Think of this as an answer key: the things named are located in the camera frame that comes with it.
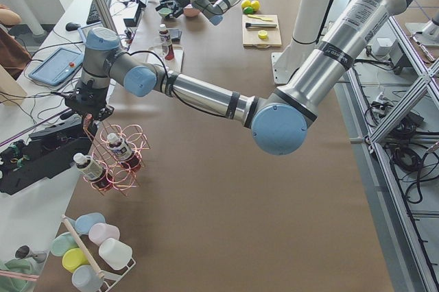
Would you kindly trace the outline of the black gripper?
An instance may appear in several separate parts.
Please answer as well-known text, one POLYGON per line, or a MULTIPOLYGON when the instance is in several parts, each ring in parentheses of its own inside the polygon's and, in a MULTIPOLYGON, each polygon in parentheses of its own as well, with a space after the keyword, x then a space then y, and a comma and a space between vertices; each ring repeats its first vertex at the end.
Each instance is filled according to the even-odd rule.
POLYGON ((173 20, 183 14, 183 9, 189 5, 189 0, 161 0, 161 4, 158 5, 155 10, 158 12, 163 8, 169 8, 173 11, 173 14, 168 14, 165 20, 173 20))
POLYGON ((95 121, 103 121, 111 116, 114 108, 107 104, 108 87, 95 88, 95 81, 87 83, 81 80, 74 91, 64 97, 65 105, 75 113, 85 117, 90 114, 95 121))

